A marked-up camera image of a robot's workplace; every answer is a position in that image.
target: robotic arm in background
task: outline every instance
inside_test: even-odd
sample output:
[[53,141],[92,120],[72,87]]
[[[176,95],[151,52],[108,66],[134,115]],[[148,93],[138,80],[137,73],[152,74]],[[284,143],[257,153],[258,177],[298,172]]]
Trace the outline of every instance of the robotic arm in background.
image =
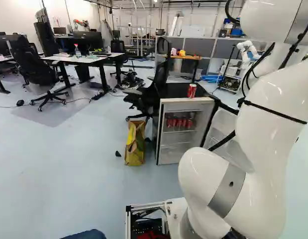
[[254,59],[258,60],[260,58],[257,49],[250,40],[238,43],[237,48],[240,50],[242,55],[242,69],[247,69],[251,62],[251,59],[248,56],[248,51],[251,51]]
[[[249,239],[277,239],[284,229],[288,156],[308,120],[305,47],[278,69],[308,28],[308,0],[247,0],[240,22],[252,39],[276,42],[254,69],[262,77],[247,94],[233,132],[252,167],[198,147],[183,155],[178,177],[188,209],[182,239],[222,239],[233,229]],[[308,46],[308,31],[301,44]]]
[[79,21],[77,19],[74,19],[73,20],[73,23],[74,23],[74,31],[78,31],[78,28],[79,28],[79,25],[80,26],[83,26],[85,28],[85,30],[87,29],[88,31],[90,31],[90,25],[89,25],[89,22],[87,20],[82,20],[82,21]]

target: computer monitor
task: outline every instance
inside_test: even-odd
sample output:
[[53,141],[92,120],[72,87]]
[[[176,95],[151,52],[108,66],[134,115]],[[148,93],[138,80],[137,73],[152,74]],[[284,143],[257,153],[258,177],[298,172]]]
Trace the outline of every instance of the computer monitor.
[[99,31],[75,31],[73,35],[76,38],[85,39],[90,45],[90,51],[103,48],[102,34]]
[[54,31],[54,34],[66,34],[65,27],[54,27],[53,31]]
[[0,36],[4,36],[5,32],[4,31],[0,31]]
[[8,45],[6,43],[6,40],[3,39],[2,35],[0,35],[0,55],[3,55],[3,56],[9,56],[10,55],[10,51],[9,51]]

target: shopping bag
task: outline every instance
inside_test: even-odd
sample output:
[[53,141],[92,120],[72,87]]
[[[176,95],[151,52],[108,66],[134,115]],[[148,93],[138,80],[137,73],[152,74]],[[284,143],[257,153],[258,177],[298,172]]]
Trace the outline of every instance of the shopping bag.
[[139,166],[145,163],[145,121],[129,121],[125,147],[125,165]]

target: plastic bottle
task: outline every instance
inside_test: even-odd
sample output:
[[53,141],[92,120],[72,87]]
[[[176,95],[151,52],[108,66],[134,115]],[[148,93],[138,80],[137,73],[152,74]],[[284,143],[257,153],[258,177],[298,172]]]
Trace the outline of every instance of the plastic bottle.
[[80,58],[80,57],[82,57],[82,54],[81,54],[81,52],[80,52],[80,50],[78,49],[78,44],[74,44],[75,45],[75,55],[76,55],[76,57],[77,58]]

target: red soda can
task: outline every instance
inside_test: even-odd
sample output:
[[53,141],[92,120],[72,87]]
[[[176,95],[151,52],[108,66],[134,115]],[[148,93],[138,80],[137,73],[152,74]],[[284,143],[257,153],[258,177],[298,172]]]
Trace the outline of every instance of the red soda can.
[[183,117],[183,125],[182,125],[182,127],[186,127],[186,125],[187,125],[187,119],[186,119],[186,117]]
[[188,93],[187,93],[188,98],[194,98],[196,95],[196,90],[197,90],[196,84],[189,84]]
[[176,126],[177,126],[177,127],[181,127],[182,125],[183,125],[182,119],[181,119],[181,118],[177,119],[177,124],[176,124]]
[[191,119],[187,120],[187,129],[191,129],[193,126],[193,121]]
[[168,118],[167,119],[167,128],[171,128],[173,126],[173,119],[172,118]]
[[177,118],[172,119],[172,127],[175,127],[177,124]]

